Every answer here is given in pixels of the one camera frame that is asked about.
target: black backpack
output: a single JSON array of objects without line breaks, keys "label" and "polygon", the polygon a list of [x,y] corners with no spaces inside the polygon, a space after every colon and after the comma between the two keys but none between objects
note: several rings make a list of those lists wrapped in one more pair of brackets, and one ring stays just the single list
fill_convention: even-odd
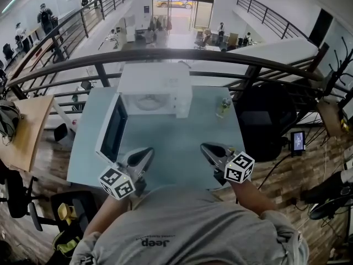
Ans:
[{"label": "black backpack", "polygon": [[42,24],[47,24],[49,22],[49,14],[46,11],[40,13]]}]

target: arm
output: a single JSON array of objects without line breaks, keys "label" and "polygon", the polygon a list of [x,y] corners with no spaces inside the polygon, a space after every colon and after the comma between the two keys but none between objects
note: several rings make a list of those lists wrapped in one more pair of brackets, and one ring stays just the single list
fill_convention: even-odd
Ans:
[{"label": "arm", "polygon": [[110,195],[107,197],[95,217],[86,228],[83,237],[93,232],[103,233],[120,215],[127,211],[129,198],[116,200]]},{"label": "arm", "polygon": [[276,210],[276,205],[262,194],[249,180],[243,183],[230,182],[241,206],[259,216],[266,210]]}]

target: wooden floor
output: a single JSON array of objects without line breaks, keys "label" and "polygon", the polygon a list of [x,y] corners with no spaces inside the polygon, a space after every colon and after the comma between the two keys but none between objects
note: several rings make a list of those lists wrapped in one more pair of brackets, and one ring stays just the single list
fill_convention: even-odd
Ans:
[{"label": "wooden floor", "polygon": [[[310,132],[312,137],[317,132],[314,128]],[[343,151],[353,144],[353,137],[345,135],[340,138],[331,138],[327,145],[321,146],[325,138],[323,132],[308,147],[302,157],[287,158],[278,166],[269,180],[263,185],[262,191],[275,201],[279,211],[284,213],[296,228],[303,232],[310,248],[309,264],[322,265],[328,259],[333,244],[340,243],[330,226],[321,227],[322,221],[308,219],[307,210],[300,211],[291,205],[290,199],[298,198],[304,189],[309,189],[324,181],[334,172],[343,168]],[[256,163],[253,172],[253,182],[259,185],[274,164],[288,154],[283,151],[274,162]],[[44,132],[35,167],[50,171],[62,178],[66,177],[70,151],[64,150],[53,141],[52,132]],[[22,174],[25,185],[30,180],[29,174]],[[98,205],[104,199],[104,193],[95,188],[73,184],[71,187],[53,183],[43,178],[35,183],[34,194],[51,196],[56,193],[76,189],[90,189],[94,192]],[[234,194],[227,188],[215,192],[223,200],[234,201]],[[304,209],[301,202],[297,205]],[[39,213],[45,217],[52,217],[50,206],[47,202],[40,201],[37,206]],[[330,222],[335,232],[344,237],[347,225],[347,213],[337,215]],[[0,206],[0,231],[5,233],[5,240],[12,246],[14,254],[12,259],[30,258],[34,263],[44,264],[52,255],[51,242],[57,234],[54,226],[47,226],[44,232],[38,232],[30,219],[12,219],[9,216],[7,205]]]}]

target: handrail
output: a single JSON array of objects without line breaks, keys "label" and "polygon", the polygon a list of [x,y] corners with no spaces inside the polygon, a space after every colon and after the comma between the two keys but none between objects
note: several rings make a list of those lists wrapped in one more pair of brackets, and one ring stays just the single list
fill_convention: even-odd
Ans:
[{"label": "handrail", "polygon": [[12,79],[16,79],[20,73],[22,72],[22,70],[24,69],[24,67],[27,65],[27,63],[32,59],[32,57],[38,52],[38,50],[49,40],[49,39],[53,39],[54,45],[57,45],[57,41],[54,40],[55,36],[57,35],[58,31],[64,26],[66,25],[73,17],[75,17],[77,14],[81,14],[83,13],[83,11],[85,9],[88,9],[90,6],[94,5],[95,3],[100,3],[102,2],[102,0],[94,0],[92,2],[90,2],[89,4],[87,4],[86,6],[82,7],[81,9],[77,10],[76,12],[72,13],[68,18],[66,18],[65,20],[63,20],[57,27],[53,28],[53,30],[48,33],[40,42],[39,44],[36,45],[35,49],[32,50],[29,54],[27,54],[24,57],[24,61],[21,63],[21,65],[18,67],[18,69],[14,72]]},{"label": "handrail", "polygon": [[238,63],[249,66],[259,66],[268,68],[270,70],[282,71],[307,78],[313,81],[321,81],[322,78],[319,75],[310,73],[299,68],[291,67],[283,63],[269,61],[262,58],[246,56],[241,54],[229,54],[226,52],[215,52],[207,50],[191,50],[191,49],[143,49],[143,50],[128,50],[101,53],[96,55],[89,55],[73,60],[67,60],[59,62],[49,67],[44,67],[28,73],[20,79],[13,79],[8,82],[8,86],[12,87],[25,81],[33,80],[34,78],[49,75],[51,73],[67,71],[74,68],[80,68],[85,66],[113,63],[113,62],[126,62],[126,61],[137,61],[137,60],[163,60],[163,59],[183,59],[183,60],[204,60],[204,61],[217,61],[217,62],[228,62]]},{"label": "handrail", "polygon": [[264,16],[262,17],[263,18],[263,21],[262,21],[262,23],[264,23],[264,21],[265,21],[265,18],[266,18],[266,15],[267,15],[267,13],[268,13],[268,10],[270,10],[270,11],[272,11],[273,13],[275,13],[278,17],[280,17],[281,19],[283,19],[287,24],[283,24],[283,22],[282,21],[280,21],[280,20],[278,20],[275,16],[273,16],[275,19],[277,19],[280,23],[282,23],[283,25],[286,25],[286,29],[285,29],[285,31],[284,31],[284,33],[283,33],[283,35],[282,35],[282,37],[281,37],[281,39],[283,39],[284,37],[285,37],[285,34],[286,34],[286,32],[287,32],[287,30],[290,30],[290,31],[292,31],[290,28],[289,28],[289,26],[291,26],[291,27],[293,27],[296,31],[298,31],[301,35],[303,35],[305,38],[306,38],[306,40],[308,40],[310,43],[312,43],[312,41],[310,40],[310,38],[305,34],[305,33],[303,33],[300,29],[298,29],[295,25],[293,25],[289,20],[287,20],[286,18],[284,18],[283,16],[281,16],[280,14],[278,14],[276,11],[274,11],[274,10],[272,10],[271,8],[269,8],[269,7],[267,7],[266,5],[264,5],[264,4],[262,4],[261,2],[259,2],[259,1],[257,1],[257,0],[250,0],[250,2],[249,2],[249,5],[246,5],[246,6],[248,6],[249,8],[247,9],[248,10],[248,12],[249,12],[249,9],[250,9],[250,7],[251,7],[251,4],[252,4],[252,1],[254,1],[254,2],[256,2],[257,4],[260,4],[260,5],[262,5],[263,7],[265,7],[265,14],[264,14]]}]

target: backpack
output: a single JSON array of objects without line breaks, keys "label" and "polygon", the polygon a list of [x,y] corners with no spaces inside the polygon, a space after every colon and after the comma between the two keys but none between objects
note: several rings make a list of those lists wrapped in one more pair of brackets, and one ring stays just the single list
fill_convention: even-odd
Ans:
[{"label": "backpack", "polygon": [[12,141],[16,133],[18,123],[22,119],[20,110],[13,102],[0,100],[0,134]]},{"label": "backpack", "polygon": [[40,13],[42,24],[47,24],[49,22],[49,14],[46,11]]}]

